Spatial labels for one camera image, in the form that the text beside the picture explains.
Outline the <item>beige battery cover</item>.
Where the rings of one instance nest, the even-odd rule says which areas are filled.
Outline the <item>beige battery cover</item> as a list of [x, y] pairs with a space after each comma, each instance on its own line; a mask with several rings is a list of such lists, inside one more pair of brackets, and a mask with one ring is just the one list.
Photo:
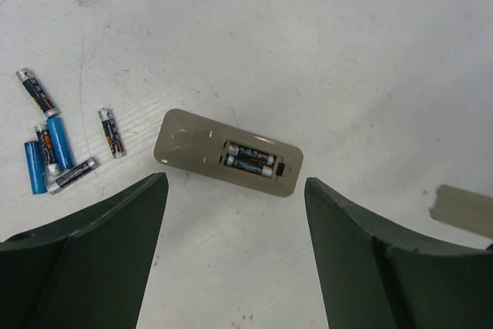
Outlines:
[[492, 238], [491, 196], [442, 184], [429, 214], [438, 222]]

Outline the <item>black AAA battery crossing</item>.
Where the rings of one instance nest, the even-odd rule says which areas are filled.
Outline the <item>black AAA battery crossing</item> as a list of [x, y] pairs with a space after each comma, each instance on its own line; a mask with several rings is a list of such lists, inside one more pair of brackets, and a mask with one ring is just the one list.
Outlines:
[[242, 146], [237, 143], [230, 143], [227, 146], [227, 153], [232, 156], [238, 156], [241, 159], [246, 159], [252, 163], [262, 163], [267, 166], [272, 166], [276, 161], [275, 155]]

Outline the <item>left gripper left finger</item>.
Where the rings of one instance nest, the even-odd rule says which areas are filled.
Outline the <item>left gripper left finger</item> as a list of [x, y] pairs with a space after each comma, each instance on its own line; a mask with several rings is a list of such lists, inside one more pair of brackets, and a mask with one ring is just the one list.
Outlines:
[[134, 328], [166, 208], [154, 173], [1, 243], [3, 328]]

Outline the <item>black AAA battery orange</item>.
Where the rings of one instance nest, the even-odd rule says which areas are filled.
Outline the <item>black AAA battery orange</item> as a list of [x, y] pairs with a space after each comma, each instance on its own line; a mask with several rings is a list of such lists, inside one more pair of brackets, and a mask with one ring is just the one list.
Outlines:
[[270, 166], [262, 163], [252, 163], [238, 156], [227, 155], [224, 165], [269, 179], [273, 175], [273, 169]]

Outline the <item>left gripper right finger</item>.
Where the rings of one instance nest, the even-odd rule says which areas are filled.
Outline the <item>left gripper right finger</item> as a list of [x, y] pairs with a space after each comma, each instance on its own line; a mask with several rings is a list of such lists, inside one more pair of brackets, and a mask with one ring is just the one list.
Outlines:
[[409, 230], [311, 177], [311, 242], [332, 328], [490, 328], [492, 253]]

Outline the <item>beige white remote control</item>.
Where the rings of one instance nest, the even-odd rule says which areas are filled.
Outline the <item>beige white remote control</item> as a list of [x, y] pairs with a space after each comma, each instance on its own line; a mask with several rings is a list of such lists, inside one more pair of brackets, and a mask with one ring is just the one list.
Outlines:
[[157, 162], [275, 196], [290, 196], [302, 151], [275, 139], [171, 109], [163, 119], [153, 155]]

